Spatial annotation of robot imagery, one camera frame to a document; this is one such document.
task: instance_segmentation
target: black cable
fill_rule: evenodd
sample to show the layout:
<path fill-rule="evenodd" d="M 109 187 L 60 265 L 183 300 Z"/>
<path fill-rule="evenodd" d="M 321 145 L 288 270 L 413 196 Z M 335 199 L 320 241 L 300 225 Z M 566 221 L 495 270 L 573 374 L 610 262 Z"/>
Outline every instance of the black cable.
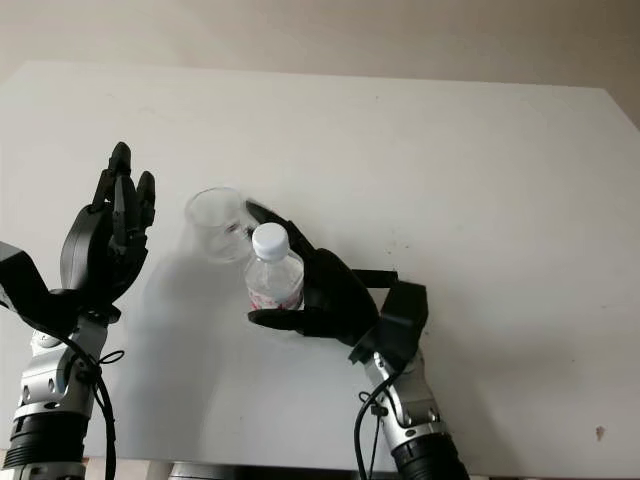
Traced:
<path fill-rule="evenodd" d="M 380 394 L 384 390 L 389 388 L 393 384 L 393 382 L 395 382 L 396 379 L 400 375 L 402 375 L 403 370 L 404 370 L 403 368 L 397 370 L 396 372 L 391 374 L 389 378 L 381 382 L 373 390 L 373 392 L 371 392 L 371 394 L 369 395 L 369 398 L 367 398 L 364 401 L 364 403 L 362 404 L 362 407 L 360 407 L 360 411 L 358 412 L 358 415 L 356 416 L 356 421 L 353 426 L 353 444 L 356 451 L 356 461 L 358 463 L 358 474 L 360 475 L 361 480 L 368 480 L 369 478 L 367 476 L 367 471 L 364 466 L 364 459 L 362 458 L 362 447 L 360 445 L 360 430 L 362 428 L 362 419 L 364 418 L 365 413 L 367 413 L 367 410 L 369 410 L 369 407 L 376 401 L 376 399 L 380 396 Z"/>
<path fill-rule="evenodd" d="M 60 336 L 56 337 L 62 343 L 67 345 L 73 352 L 82 360 L 87 368 L 90 369 L 94 378 L 92 379 L 94 397 L 96 403 L 102 411 L 104 417 L 106 437 L 107 437 L 107 454 L 105 458 L 105 480 L 114 480 L 116 476 L 116 428 L 115 417 L 113 416 L 113 405 L 111 404 L 111 398 L 109 397 L 109 391 L 102 379 L 102 368 L 100 363 L 109 364 L 120 360 L 124 356 L 124 351 L 116 350 L 108 355 L 102 357 L 101 360 L 96 360 L 87 352 L 85 352 L 80 345 L 73 340 Z"/>
<path fill-rule="evenodd" d="M 389 396 L 389 393 L 386 390 L 383 393 L 385 393 L 387 397 Z M 370 397 L 369 392 L 358 393 L 358 398 L 362 403 L 366 402 L 367 398 L 369 397 Z M 373 436 L 373 447 L 371 449 L 371 462 L 369 463 L 369 478 L 373 476 L 373 466 L 376 461 L 376 450 L 378 449 L 378 436 L 380 435 L 380 423 L 382 422 L 382 417 L 386 415 L 386 413 L 383 413 L 382 405 L 380 404 L 380 402 L 378 402 L 377 399 L 373 400 L 373 406 L 374 408 L 371 409 L 371 413 L 373 413 L 377 417 L 377 421 L 376 421 L 376 433 Z"/>
<path fill-rule="evenodd" d="M 369 478 L 373 478 L 373 465 L 376 463 L 376 450 L 378 449 L 378 435 L 380 434 L 380 424 L 382 417 L 378 416 L 376 422 L 376 434 L 373 437 L 373 451 L 371 452 L 371 463 L 369 464 Z"/>

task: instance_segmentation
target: robotic hand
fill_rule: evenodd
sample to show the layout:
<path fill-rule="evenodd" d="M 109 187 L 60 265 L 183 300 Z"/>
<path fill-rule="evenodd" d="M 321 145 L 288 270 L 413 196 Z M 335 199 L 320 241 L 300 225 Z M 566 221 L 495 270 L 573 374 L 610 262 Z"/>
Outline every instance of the robotic hand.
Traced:
<path fill-rule="evenodd" d="M 468 479 L 424 376 L 418 341 L 428 317 L 423 285 L 398 280 L 396 272 L 351 270 L 334 253 L 314 248 L 298 228 L 269 209 L 247 201 L 259 222 L 279 223 L 291 248 L 304 261 L 304 310 L 256 310 L 252 323 L 305 336 L 331 337 L 353 347 L 375 389 L 356 417 L 354 444 L 360 477 L 367 472 L 360 449 L 360 425 L 369 409 L 383 431 L 402 478 Z M 368 288 L 389 288 L 381 312 Z"/>
<path fill-rule="evenodd" d="M 94 398 L 107 434 L 105 477 L 115 476 L 115 428 L 100 364 L 113 306 L 140 273 L 147 255 L 145 230 L 154 220 L 155 182 L 149 172 L 137 189 L 131 151 L 115 147 L 93 202 L 73 223 L 62 248 L 62 289 L 49 292 L 31 258 L 0 242 L 0 305 L 35 329 L 33 357 L 22 374 L 11 448 L 1 479 L 83 479 L 84 437 Z"/>

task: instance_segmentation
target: white tabletop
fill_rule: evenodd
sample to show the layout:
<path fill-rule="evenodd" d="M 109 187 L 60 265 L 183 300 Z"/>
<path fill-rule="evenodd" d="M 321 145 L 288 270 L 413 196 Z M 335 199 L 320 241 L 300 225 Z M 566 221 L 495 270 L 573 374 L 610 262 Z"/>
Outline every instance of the white tabletop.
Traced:
<path fill-rule="evenodd" d="M 119 140 L 158 189 L 105 348 L 127 350 L 105 369 L 120 456 L 354 468 L 348 348 L 249 325 L 241 265 L 179 253 L 184 203 L 224 184 L 427 285 L 428 378 L 471 472 L 640 473 L 640 134 L 604 91 L 27 64 L 0 89 L 0 233 L 51 288 Z M 30 331 L 0 315 L 6 447 Z M 96 412 L 88 454 L 102 437 Z"/>

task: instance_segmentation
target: wall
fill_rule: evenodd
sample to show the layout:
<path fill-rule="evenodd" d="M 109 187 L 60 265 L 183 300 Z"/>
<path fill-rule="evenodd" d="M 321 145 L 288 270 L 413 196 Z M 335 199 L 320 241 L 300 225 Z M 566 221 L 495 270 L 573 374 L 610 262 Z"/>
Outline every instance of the wall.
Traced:
<path fill-rule="evenodd" d="M 606 88 L 640 124 L 636 0 L 5 0 L 27 59 Z"/>

